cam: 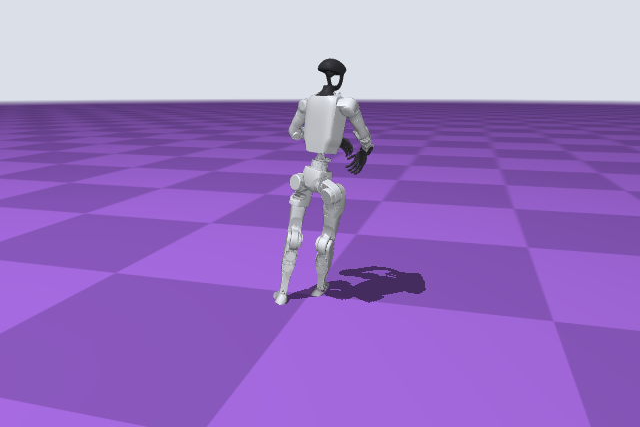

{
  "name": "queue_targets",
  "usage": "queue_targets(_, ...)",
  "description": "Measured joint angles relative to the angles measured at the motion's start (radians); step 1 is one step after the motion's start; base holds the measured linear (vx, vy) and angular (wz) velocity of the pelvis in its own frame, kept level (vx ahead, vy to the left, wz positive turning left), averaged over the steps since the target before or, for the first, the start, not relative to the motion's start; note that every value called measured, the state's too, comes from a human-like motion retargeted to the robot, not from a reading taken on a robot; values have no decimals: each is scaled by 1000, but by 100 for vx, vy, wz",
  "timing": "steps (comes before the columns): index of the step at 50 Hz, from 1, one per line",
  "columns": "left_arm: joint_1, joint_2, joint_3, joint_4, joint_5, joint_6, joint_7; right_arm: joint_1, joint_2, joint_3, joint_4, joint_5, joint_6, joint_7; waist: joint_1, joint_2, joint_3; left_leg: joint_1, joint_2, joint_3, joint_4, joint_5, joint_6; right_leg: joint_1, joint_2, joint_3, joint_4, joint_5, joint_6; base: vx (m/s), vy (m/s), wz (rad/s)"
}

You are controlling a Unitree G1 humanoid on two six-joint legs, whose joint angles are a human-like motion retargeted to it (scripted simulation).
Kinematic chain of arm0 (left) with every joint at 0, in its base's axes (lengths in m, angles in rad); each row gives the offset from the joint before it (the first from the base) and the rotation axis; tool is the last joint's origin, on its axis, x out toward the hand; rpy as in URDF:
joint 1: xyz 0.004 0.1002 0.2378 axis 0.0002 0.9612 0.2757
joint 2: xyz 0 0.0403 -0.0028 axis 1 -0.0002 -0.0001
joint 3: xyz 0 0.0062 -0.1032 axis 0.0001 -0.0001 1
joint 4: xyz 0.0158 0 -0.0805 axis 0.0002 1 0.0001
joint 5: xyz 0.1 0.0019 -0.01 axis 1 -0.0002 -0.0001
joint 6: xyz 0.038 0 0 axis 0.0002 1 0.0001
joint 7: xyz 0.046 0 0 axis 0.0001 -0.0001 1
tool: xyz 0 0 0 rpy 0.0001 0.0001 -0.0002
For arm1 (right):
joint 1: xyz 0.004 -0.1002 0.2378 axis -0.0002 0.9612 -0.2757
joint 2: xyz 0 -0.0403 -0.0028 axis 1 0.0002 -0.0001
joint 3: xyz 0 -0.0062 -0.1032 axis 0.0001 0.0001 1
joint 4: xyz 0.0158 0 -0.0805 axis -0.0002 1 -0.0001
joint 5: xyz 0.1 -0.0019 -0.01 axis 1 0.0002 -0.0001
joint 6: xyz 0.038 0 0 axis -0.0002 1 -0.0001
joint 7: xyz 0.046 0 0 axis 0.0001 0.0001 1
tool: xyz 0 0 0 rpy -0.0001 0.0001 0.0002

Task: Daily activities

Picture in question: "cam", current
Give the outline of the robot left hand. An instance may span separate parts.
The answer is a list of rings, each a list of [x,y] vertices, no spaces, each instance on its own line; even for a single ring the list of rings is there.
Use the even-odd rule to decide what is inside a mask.
[[[340,148],[343,151],[345,151],[346,157],[350,156],[350,154],[352,154],[352,152],[353,152],[353,145],[349,142],[349,140],[347,138],[344,138],[344,137],[342,139],[342,143],[340,145]]]

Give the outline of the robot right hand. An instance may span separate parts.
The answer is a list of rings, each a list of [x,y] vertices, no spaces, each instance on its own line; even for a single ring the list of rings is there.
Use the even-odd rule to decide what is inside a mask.
[[[351,171],[350,173],[354,173],[354,172],[355,172],[354,174],[358,174],[358,173],[362,170],[363,166],[364,166],[364,165],[365,165],[365,163],[366,163],[367,155],[370,155],[370,153],[371,153],[371,151],[372,151],[372,150],[373,150],[373,147],[370,147],[370,148],[368,149],[368,151],[367,151],[367,152],[365,152],[365,151],[362,149],[362,146],[361,146],[360,151],[359,151],[357,154],[354,154],[354,155],[352,155],[352,156],[350,156],[350,157],[348,157],[348,158],[347,158],[347,160],[349,160],[349,159],[351,159],[351,158],[355,157],[351,164],[349,164],[348,166],[345,166],[346,168],[348,168],[348,167],[352,166],[352,165],[356,162],[356,163],[353,165],[353,167],[351,167],[351,168],[350,168],[350,169],[348,169],[347,171],[351,171],[351,170],[353,170],[353,169],[357,166],[357,167],[356,167],[353,171]],[[361,166],[360,166],[360,165],[361,165]],[[359,167],[360,167],[360,168],[359,168]],[[357,170],[358,170],[358,171],[357,171]],[[357,171],[357,172],[356,172],[356,171]]]

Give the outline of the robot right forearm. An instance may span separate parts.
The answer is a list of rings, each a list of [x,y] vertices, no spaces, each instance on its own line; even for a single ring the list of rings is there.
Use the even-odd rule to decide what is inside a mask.
[[[365,152],[367,152],[367,151],[368,151],[368,149],[369,149],[370,147],[373,147],[373,148],[374,148],[374,145],[373,145],[373,144],[372,144],[372,142],[371,142],[371,134],[370,134],[370,132],[369,132],[369,130],[368,130],[368,128],[367,128],[367,126],[365,126],[365,127],[366,127],[366,129],[367,129],[367,131],[368,131],[368,133],[369,133],[369,136],[368,136],[367,138],[365,138],[365,139],[363,139],[363,140],[359,140],[359,141],[360,141],[360,144],[361,144],[361,146],[362,146],[362,149],[363,149]]]

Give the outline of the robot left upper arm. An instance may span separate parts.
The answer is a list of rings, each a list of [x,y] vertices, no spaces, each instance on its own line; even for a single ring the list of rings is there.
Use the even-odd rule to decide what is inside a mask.
[[[296,111],[296,114],[289,127],[288,133],[294,140],[300,140],[303,136],[301,126],[305,123],[306,103],[308,99],[302,99],[299,101],[298,110]]]

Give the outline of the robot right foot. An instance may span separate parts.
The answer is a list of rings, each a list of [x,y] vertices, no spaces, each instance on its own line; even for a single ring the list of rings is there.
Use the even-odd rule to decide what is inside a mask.
[[[317,285],[316,285],[316,287],[315,287],[315,289],[313,290],[313,292],[311,293],[311,295],[312,295],[312,296],[321,296],[321,295],[323,295],[323,294],[326,292],[326,290],[328,289],[328,287],[329,287],[329,283],[328,283],[328,282],[326,282],[326,284],[325,284],[325,288],[326,288],[326,289],[324,288],[324,289],[325,289],[325,291],[324,291],[324,292],[322,292],[321,287],[319,287],[319,289],[318,289],[318,288],[317,288]]]

